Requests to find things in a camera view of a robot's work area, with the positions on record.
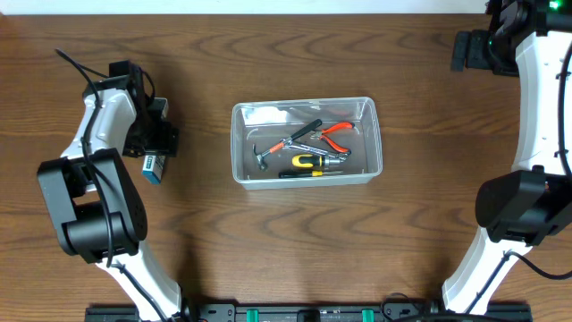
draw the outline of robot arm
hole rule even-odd
[[[167,101],[146,96],[143,73],[131,62],[113,63],[110,77],[95,83],[101,110],[88,139],[88,157],[100,176],[109,209],[116,254],[112,265],[106,263],[109,232],[102,201],[75,201],[96,189],[81,147],[97,108],[89,88],[84,92],[86,111],[75,138],[60,158],[42,163],[38,181],[63,250],[111,275],[137,305],[140,319],[165,321],[185,318],[181,314],[188,310],[180,286],[158,265],[145,242],[145,208],[120,156],[176,155],[178,131],[164,120]]]
[[[480,227],[442,287],[445,309],[480,315],[517,261],[505,254],[525,255],[572,221],[572,190],[558,155],[557,111],[562,62],[572,42],[570,16],[565,8],[557,12],[558,7],[537,0],[491,1],[488,9],[490,29],[459,33],[452,67],[458,69],[455,57],[463,57],[467,68],[520,77],[517,155],[513,173],[481,187],[475,205]],[[565,98],[565,128],[570,129],[572,95]],[[565,133],[572,141],[572,131]]]

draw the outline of green light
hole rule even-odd
[[[548,6],[549,6],[551,9],[554,9],[554,10],[558,10],[558,8],[559,8],[561,5],[562,5],[562,3],[561,3],[560,1],[550,1],[550,2],[548,3]]]

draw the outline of hammer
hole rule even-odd
[[[303,136],[304,134],[306,134],[312,130],[317,129],[320,125],[322,125],[322,120],[317,119],[317,120],[313,121],[312,123],[304,126],[302,129],[298,130],[296,133],[290,135],[289,138],[280,140],[280,142],[278,144],[269,148],[268,150],[266,150],[265,152],[263,152],[261,154],[257,154],[257,144],[256,143],[253,144],[252,145],[252,152],[254,152],[254,156],[257,159],[258,167],[260,168],[260,170],[266,171],[268,169],[268,165],[265,162],[266,156],[280,150],[281,148],[284,148],[285,145],[288,145],[288,144],[292,143],[292,141],[294,141],[295,139],[298,139],[301,136]]]

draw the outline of clear plastic container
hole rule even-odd
[[[351,155],[341,165],[324,169],[343,171],[342,174],[279,179],[280,171],[296,169],[292,158],[303,154],[284,148],[265,157],[266,171],[258,168],[254,144],[257,153],[262,153],[315,119],[323,122],[318,129],[327,129],[344,121],[355,124],[353,130],[328,134],[342,147],[351,149]],[[310,135],[311,132],[296,142],[335,152],[325,142],[312,139]],[[238,103],[232,109],[232,176],[248,190],[367,183],[383,169],[381,137],[375,104],[369,97]]]

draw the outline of wood grain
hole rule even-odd
[[[518,135],[518,79],[450,72],[458,30],[482,15],[0,17],[0,320],[81,321],[129,303],[104,272],[59,248],[38,188],[40,162],[68,146],[84,81],[53,49],[105,71],[130,58],[154,78],[181,128],[156,187],[125,159],[148,240],[197,298],[379,302],[439,294],[475,235],[475,194],[505,174]],[[245,191],[231,176],[239,102],[369,96],[383,172],[368,185]],[[562,272],[572,233],[528,257]],[[496,300],[568,319],[569,283],[516,265]]]

